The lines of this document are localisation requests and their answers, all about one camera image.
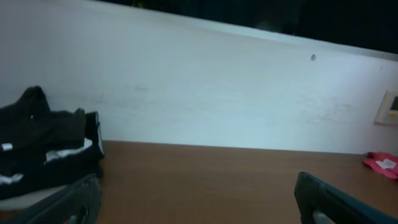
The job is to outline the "dark green t-shirt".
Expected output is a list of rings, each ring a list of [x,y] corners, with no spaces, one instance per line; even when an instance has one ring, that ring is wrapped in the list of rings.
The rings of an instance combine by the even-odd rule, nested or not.
[[[27,88],[13,104],[1,108],[1,154],[28,154],[81,147],[85,111],[52,111],[41,87]]]

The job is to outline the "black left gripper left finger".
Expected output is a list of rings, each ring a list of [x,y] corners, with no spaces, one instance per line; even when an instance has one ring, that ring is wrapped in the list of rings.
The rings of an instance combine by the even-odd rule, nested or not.
[[[95,174],[87,175],[43,200],[23,209],[1,224],[95,224],[102,192]]]

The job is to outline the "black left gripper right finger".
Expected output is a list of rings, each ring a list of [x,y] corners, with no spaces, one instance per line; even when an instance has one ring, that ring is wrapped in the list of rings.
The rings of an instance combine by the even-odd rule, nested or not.
[[[307,173],[300,172],[294,196],[302,224],[397,224],[391,217]]]

